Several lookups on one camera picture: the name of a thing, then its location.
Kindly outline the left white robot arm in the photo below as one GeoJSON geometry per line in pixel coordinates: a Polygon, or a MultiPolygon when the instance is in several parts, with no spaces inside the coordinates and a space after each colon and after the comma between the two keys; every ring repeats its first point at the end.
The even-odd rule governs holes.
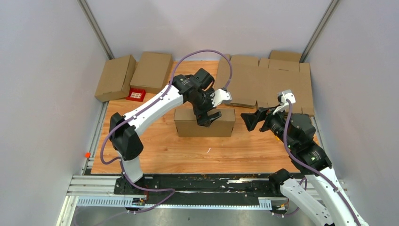
{"type": "Polygon", "coordinates": [[[169,111],[188,102],[192,105],[197,124],[209,127],[222,116],[220,111],[209,114],[223,102],[231,100],[226,88],[214,89],[214,77],[205,69],[194,75],[177,75],[171,83],[139,108],[124,115],[115,113],[110,121],[109,140],[118,152],[126,189],[132,194],[140,194],[144,189],[143,171],[139,156],[144,149],[141,135],[156,120],[169,111]]]}

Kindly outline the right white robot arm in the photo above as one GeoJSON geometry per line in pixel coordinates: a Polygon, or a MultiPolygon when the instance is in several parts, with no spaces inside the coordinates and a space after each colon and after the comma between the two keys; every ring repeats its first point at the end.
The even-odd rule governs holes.
{"type": "Polygon", "coordinates": [[[367,222],[355,210],[344,192],[326,152],[314,141],[316,129],[310,116],[279,112],[274,108],[259,108],[254,113],[242,113],[248,131],[263,123],[260,132],[271,131],[284,144],[294,166],[304,175],[303,182],[311,183],[322,202],[306,191],[305,186],[286,170],[269,176],[269,191],[293,201],[316,225],[366,226],[367,222]]]}

